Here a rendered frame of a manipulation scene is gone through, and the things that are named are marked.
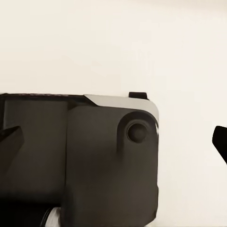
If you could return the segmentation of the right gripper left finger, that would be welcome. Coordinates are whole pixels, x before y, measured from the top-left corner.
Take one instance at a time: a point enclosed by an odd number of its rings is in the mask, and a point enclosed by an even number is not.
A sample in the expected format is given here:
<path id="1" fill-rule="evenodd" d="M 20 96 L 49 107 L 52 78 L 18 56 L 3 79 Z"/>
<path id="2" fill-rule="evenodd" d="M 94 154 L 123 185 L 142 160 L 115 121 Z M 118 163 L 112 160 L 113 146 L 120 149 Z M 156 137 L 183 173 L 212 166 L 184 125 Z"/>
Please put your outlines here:
<path id="1" fill-rule="evenodd" d="M 20 126 L 0 131 L 0 183 L 25 143 Z"/>

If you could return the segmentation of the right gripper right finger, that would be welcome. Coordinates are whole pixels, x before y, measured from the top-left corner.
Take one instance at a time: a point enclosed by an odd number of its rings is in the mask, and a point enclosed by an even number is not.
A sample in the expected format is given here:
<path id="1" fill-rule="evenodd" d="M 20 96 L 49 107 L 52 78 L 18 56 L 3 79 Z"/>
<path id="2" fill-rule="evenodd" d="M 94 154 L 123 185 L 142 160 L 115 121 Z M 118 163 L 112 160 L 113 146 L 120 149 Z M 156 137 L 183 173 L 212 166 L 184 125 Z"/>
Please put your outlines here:
<path id="1" fill-rule="evenodd" d="M 224 159 L 227 164 L 227 128 L 222 126 L 216 126 L 213 137 L 212 143 Z"/>

